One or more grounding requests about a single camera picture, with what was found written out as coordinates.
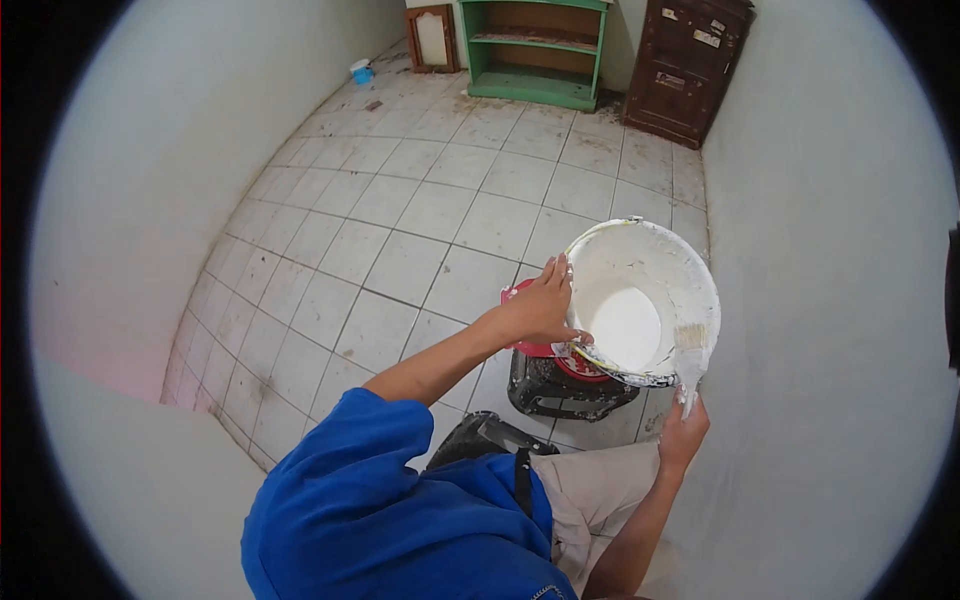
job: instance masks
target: paint bucket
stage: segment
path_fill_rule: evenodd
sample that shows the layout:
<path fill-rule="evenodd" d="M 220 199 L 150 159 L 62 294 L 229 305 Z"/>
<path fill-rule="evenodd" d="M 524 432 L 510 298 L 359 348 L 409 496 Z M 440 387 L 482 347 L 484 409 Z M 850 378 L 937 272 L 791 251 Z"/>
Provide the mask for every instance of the paint bucket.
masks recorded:
<path fill-rule="evenodd" d="M 370 67 L 370 60 L 358 60 L 350 66 L 350 75 L 353 76 L 353 82 L 357 85 L 365 84 L 373 79 L 373 69 Z"/>
<path fill-rule="evenodd" d="M 720 334 L 713 277 L 682 237 L 639 217 L 590 228 L 566 250 L 573 274 L 567 326 L 593 344 L 571 343 L 610 376 L 629 385 L 677 384 L 674 327 L 703 324 L 708 355 Z"/>

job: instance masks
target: paintbrush bristles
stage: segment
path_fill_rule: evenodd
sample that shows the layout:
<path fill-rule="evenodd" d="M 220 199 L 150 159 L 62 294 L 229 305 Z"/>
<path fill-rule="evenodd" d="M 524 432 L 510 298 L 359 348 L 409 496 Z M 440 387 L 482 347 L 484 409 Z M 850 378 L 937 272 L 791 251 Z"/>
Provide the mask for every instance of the paintbrush bristles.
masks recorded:
<path fill-rule="evenodd" d="M 673 341 L 677 350 L 706 348 L 707 326 L 704 324 L 677 325 L 673 329 Z"/>

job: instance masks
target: paintbrush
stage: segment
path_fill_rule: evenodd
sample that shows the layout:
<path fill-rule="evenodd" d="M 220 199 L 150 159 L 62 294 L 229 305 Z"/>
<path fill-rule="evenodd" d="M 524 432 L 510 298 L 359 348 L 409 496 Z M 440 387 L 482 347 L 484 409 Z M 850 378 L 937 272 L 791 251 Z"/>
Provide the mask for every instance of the paintbrush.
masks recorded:
<path fill-rule="evenodd" d="M 710 355 L 707 350 L 707 326 L 703 324 L 679 324 L 673 329 L 677 358 L 674 362 L 677 378 L 684 386 L 684 420 L 697 401 L 697 385 L 707 372 Z"/>

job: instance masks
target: brown wooden cabinet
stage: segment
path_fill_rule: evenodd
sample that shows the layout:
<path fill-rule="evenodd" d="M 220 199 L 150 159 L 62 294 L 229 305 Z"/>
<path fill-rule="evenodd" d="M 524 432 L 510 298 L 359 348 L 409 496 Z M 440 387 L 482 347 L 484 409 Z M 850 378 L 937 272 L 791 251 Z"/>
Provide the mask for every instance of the brown wooden cabinet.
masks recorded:
<path fill-rule="evenodd" d="M 754 20 L 749 0 L 649 0 L 624 122 L 697 149 Z"/>

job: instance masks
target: white wall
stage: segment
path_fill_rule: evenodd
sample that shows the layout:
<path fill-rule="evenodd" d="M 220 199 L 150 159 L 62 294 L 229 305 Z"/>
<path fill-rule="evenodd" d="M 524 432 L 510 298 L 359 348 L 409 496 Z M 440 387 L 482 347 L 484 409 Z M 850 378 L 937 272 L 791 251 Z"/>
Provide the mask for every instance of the white wall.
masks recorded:
<path fill-rule="evenodd" d="M 464 25 L 460 7 L 453 0 L 406 0 L 408 8 L 453 5 L 453 29 L 457 37 L 460 68 L 468 68 L 467 49 L 464 42 Z M 647 10 L 646 0 L 620 0 L 611 4 L 607 12 L 603 51 L 600 56 L 601 85 L 607 89 L 627 91 L 633 75 L 636 50 L 643 33 L 643 15 Z"/>
<path fill-rule="evenodd" d="M 215 235 L 347 67 L 403 37 L 403 0 L 140 0 L 67 111 L 36 217 L 36 343 L 160 396 Z"/>
<path fill-rule="evenodd" d="M 253 598 L 240 565 L 260 468 L 211 415 L 138 402 L 35 353 L 54 454 L 132 597 Z"/>
<path fill-rule="evenodd" d="M 654 598 L 862 598 L 956 410 L 944 139 L 855 0 L 765 0 L 703 150 L 723 330 Z"/>

